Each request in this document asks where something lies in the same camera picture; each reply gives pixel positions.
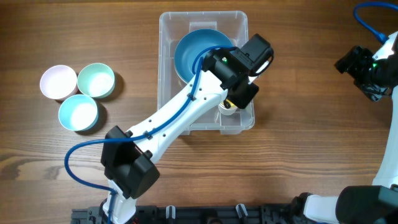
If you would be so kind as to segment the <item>pink cup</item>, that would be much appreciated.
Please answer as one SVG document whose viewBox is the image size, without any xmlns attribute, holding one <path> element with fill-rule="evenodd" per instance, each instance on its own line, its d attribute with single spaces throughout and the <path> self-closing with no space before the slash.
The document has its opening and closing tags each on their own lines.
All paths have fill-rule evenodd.
<svg viewBox="0 0 398 224">
<path fill-rule="evenodd" d="M 230 115 L 234 114 L 235 111 L 237 110 L 237 109 L 236 109 L 236 110 L 227 110 L 227 109 L 224 107 L 223 103 L 220 103 L 220 104 L 218 105 L 218 109 L 219 109 L 220 113 L 223 114 L 223 115 L 225 115 L 225 116 L 230 116 Z"/>
</svg>

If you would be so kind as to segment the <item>dark blue bowl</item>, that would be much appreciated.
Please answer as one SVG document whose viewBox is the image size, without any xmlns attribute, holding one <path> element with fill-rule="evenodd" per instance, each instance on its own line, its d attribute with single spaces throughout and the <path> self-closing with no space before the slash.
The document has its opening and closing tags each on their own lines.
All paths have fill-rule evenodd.
<svg viewBox="0 0 398 224">
<path fill-rule="evenodd" d="M 200 57 L 212 49 L 219 47 L 232 47 L 233 43 L 223 33 L 214 29 L 198 29 L 184 36 L 177 44 L 174 53 L 175 69 L 180 79 L 188 83 L 194 76 Z"/>
</svg>

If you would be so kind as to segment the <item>mint green bowl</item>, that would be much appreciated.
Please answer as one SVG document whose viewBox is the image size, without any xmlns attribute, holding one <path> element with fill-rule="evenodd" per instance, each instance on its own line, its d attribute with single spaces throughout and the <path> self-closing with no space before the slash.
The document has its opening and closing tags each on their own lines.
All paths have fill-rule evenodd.
<svg viewBox="0 0 398 224">
<path fill-rule="evenodd" d="M 92 98 L 106 98 L 116 85 L 113 70 L 103 63 L 92 63 L 84 67 L 77 77 L 80 92 Z"/>
</svg>

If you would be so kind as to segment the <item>light blue bowl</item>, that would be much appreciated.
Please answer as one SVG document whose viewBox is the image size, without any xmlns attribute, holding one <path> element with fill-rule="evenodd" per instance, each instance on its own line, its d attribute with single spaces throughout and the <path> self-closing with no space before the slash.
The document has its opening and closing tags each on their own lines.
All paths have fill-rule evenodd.
<svg viewBox="0 0 398 224">
<path fill-rule="evenodd" d="M 58 120 L 70 131 L 86 131 L 92 128 L 98 120 L 96 101 L 86 95 L 73 95 L 60 106 Z"/>
</svg>

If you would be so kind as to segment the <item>pink bowl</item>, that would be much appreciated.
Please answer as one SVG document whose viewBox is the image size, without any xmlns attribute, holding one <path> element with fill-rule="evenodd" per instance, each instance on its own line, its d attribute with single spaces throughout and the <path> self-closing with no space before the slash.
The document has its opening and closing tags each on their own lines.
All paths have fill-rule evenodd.
<svg viewBox="0 0 398 224">
<path fill-rule="evenodd" d="M 50 67 L 40 79 L 40 90 L 52 100 L 66 100 L 78 91 L 77 74 L 66 65 Z"/>
</svg>

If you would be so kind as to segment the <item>yellow cup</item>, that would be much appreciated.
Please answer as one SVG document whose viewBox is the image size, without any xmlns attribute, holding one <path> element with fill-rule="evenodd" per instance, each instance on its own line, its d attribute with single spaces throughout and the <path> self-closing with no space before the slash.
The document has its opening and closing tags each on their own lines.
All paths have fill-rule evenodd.
<svg viewBox="0 0 398 224">
<path fill-rule="evenodd" d="M 223 105 L 227 110 L 236 110 L 238 107 L 228 99 L 223 101 Z"/>
</svg>

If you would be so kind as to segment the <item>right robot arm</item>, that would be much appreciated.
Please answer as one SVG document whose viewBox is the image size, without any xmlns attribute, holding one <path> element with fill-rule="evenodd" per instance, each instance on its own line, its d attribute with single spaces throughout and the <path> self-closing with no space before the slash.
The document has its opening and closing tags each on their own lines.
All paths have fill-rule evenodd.
<svg viewBox="0 0 398 224">
<path fill-rule="evenodd" d="M 292 192 L 338 195 L 349 185 L 369 185 L 387 142 L 391 103 L 369 101 L 347 74 L 333 66 L 297 75 L 300 118 L 294 146 L 299 176 Z"/>
</svg>

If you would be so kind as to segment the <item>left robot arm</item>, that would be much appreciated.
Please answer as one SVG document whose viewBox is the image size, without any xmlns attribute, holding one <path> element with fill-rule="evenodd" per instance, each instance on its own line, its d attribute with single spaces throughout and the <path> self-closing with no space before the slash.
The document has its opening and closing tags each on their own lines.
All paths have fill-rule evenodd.
<svg viewBox="0 0 398 224">
<path fill-rule="evenodd" d="M 259 91 L 250 81 L 264 72 L 274 51 L 253 35 L 242 47 L 216 45 L 201 50 L 193 78 L 160 110 L 127 132 L 115 126 L 106 134 L 101 163 L 111 192 L 103 211 L 108 223 L 127 223 L 136 201 L 160 176 L 156 163 L 195 120 L 225 100 L 244 109 Z"/>
</svg>

